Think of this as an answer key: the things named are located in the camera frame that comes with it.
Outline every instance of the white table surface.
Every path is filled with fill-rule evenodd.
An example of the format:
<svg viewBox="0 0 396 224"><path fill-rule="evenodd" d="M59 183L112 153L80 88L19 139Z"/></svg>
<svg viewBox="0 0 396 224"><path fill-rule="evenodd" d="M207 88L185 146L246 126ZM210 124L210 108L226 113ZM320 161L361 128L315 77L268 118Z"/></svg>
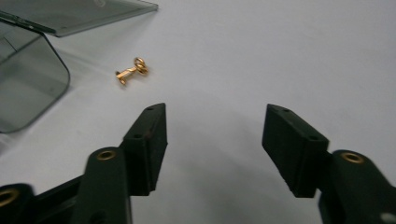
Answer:
<svg viewBox="0 0 396 224"><path fill-rule="evenodd" d="M82 175L141 111L167 105L157 190L134 223L321 223L262 149L267 104L297 113L329 151L369 157L396 184L396 2L152 0L157 12L64 38L66 95L23 131L0 134L0 186L36 193ZM146 60L123 88L116 70Z"/></svg>

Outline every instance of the black plastic part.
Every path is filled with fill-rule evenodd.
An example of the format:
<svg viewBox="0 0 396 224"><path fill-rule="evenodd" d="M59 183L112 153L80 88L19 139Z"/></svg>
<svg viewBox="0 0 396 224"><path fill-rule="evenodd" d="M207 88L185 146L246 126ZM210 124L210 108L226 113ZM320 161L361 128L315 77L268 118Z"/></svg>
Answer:
<svg viewBox="0 0 396 224"><path fill-rule="evenodd" d="M329 140L291 110L268 105L262 146L295 197L312 198Z"/></svg>
<svg viewBox="0 0 396 224"><path fill-rule="evenodd" d="M36 196L35 223L67 224L76 204L81 176Z"/></svg>
<svg viewBox="0 0 396 224"><path fill-rule="evenodd" d="M0 188L0 223L25 224L35 218L35 195L29 185L14 184Z"/></svg>
<svg viewBox="0 0 396 224"><path fill-rule="evenodd" d="M125 134L130 195L147 196L156 188L167 146L165 104L147 107Z"/></svg>
<svg viewBox="0 0 396 224"><path fill-rule="evenodd" d="M396 189L367 157L337 150L332 154L329 174L335 191L324 191L319 204L322 219L332 218L326 224L396 223ZM342 206L333 206L328 199Z"/></svg>
<svg viewBox="0 0 396 224"><path fill-rule="evenodd" d="M71 223L132 223L121 148L102 148L88 158Z"/></svg>

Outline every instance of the small metal part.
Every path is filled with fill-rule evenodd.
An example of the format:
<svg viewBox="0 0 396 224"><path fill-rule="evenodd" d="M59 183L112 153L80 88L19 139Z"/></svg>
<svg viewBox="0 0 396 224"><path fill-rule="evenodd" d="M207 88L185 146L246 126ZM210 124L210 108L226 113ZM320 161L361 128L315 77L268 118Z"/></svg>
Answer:
<svg viewBox="0 0 396 224"><path fill-rule="evenodd" d="M5 189L0 192L0 207L3 207L9 203L12 203L18 198L20 192L16 189Z"/></svg>
<svg viewBox="0 0 396 224"><path fill-rule="evenodd" d="M116 152L108 150L108 151L100 152L96 156L96 159L98 159L99 161L108 161L108 160L113 159L114 157L116 157Z"/></svg>
<svg viewBox="0 0 396 224"><path fill-rule="evenodd" d="M350 153L350 152L344 152L343 154L341 154L341 156L346 161L350 161L350 162L353 162L353 163L364 163L364 158L362 158L358 154L354 154L354 153Z"/></svg>
<svg viewBox="0 0 396 224"><path fill-rule="evenodd" d="M145 61L141 58L134 58L134 67L127 68L122 72L116 72L116 76L122 85L126 85L127 78L131 77L136 71L142 76L149 72Z"/></svg>

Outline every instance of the gold screw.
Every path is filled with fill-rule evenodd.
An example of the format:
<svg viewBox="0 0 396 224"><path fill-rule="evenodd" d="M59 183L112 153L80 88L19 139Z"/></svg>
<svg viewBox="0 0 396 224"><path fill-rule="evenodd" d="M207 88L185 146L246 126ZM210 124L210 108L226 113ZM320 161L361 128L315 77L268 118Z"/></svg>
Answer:
<svg viewBox="0 0 396 224"><path fill-rule="evenodd" d="M116 76L122 85L126 85L126 78L131 77L136 71L142 76L145 76L149 72L145 61L141 58L135 58L134 67L127 68L122 72L116 72Z"/></svg>

